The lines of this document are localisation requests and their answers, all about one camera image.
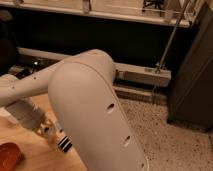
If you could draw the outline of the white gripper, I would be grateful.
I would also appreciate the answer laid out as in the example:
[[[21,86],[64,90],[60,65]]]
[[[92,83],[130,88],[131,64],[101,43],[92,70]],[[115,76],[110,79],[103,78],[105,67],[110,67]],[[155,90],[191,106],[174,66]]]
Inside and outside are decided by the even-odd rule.
[[[57,138],[59,129],[45,116],[45,112],[29,98],[17,100],[6,106],[6,110],[22,125],[23,128],[35,131],[48,140]]]

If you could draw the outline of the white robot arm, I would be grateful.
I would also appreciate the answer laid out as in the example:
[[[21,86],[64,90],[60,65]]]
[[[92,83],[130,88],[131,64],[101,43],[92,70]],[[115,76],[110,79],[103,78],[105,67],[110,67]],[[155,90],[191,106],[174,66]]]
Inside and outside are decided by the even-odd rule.
[[[93,49],[23,79],[0,76],[0,108],[46,93],[65,134],[88,171],[148,171],[149,164],[113,88],[116,69]]]

